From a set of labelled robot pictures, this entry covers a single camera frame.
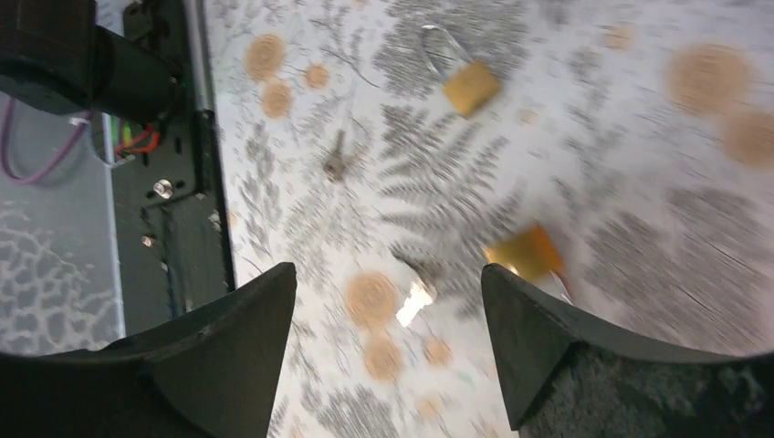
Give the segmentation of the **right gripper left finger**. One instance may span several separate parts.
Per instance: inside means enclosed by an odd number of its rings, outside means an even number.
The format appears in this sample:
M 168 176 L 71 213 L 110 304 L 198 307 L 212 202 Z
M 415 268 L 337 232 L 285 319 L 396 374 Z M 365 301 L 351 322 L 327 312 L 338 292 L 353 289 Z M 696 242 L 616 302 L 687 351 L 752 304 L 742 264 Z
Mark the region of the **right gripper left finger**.
M 284 262 L 99 350 L 1 357 L 4 437 L 264 437 L 297 292 Z

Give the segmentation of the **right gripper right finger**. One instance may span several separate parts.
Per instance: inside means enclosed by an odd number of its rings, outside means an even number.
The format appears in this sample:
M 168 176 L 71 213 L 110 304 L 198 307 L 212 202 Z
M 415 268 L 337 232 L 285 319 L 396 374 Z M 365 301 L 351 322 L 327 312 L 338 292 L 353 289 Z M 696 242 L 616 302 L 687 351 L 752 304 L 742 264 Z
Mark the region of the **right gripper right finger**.
M 649 338 L 550 296 L 503 266 L 481 273 L 510 428 L 522 437 L 770 437 L 773 357 Z

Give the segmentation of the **brass padlock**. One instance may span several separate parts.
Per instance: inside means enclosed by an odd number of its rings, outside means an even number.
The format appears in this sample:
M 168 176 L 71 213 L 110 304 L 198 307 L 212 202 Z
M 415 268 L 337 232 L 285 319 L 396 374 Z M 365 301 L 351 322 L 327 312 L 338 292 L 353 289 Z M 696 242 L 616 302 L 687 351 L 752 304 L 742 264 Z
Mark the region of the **brass padlock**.
M 483 248 L 489 263 L 499 264 L 543 292 L 571 304 L 564 261 L 540 224 Z
M 450 78 L 446 78 L 434 64 L 425 50 L 425 39 L 431 32 L 440 32 L 445 36 L 449 47 L 465 62 Z M 500 91 L 500 83 L 488 66 L 473 59 L 451 32 L 437 24 L 420 27 L 417 37 L 417 50 L 427 69 L 441 82 L 442 91 L 456 112 L 469 119 L 486 105 Z

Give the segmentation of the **small silver keys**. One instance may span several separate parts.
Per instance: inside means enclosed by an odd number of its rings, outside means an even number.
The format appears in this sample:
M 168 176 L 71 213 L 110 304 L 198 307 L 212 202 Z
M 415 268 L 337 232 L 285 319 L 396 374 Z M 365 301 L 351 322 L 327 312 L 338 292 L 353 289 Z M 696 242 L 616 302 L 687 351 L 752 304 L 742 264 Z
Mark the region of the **small silver keys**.
M 331 182 L 340 182 L 347 170 L 347 161 L 343 154 L 346 132 L 338 130 L 336 140 L 328 158 L 322 164 L 322 170 Z

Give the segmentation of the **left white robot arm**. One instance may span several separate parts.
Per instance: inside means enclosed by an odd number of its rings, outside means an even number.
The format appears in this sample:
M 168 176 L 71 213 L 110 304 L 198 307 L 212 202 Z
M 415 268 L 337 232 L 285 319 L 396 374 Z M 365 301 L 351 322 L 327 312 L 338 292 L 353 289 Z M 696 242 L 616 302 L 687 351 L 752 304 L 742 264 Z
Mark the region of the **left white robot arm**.
M 183 3 L 140 1 L 122 34 L 98 23 L 95 1 L 1 4 L 1 90 L 56 115 L 96 110 L 164 124 L 194 104 Z

